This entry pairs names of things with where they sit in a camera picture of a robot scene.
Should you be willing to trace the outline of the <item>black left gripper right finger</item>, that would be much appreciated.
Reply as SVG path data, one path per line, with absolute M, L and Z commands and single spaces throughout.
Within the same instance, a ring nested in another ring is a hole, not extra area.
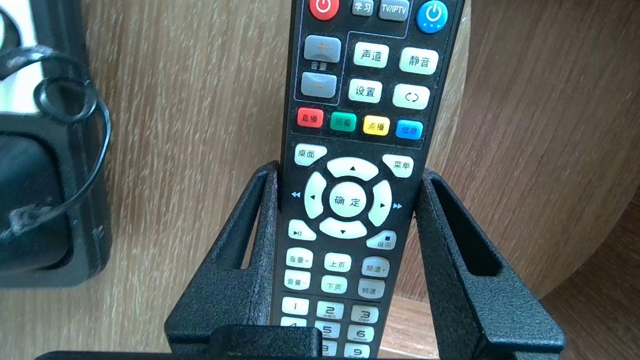
M 560 358 L 562 328 L 436 171 L 424 171 L 414 214 L 442 360 Z

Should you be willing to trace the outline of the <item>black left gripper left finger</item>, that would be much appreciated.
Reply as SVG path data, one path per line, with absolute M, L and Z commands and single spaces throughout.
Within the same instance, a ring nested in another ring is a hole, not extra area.
M 164 323 L 172 353 L 205 354 L 222 326 L 270 319 L 278 213 L 278 162 L 258 167 Z

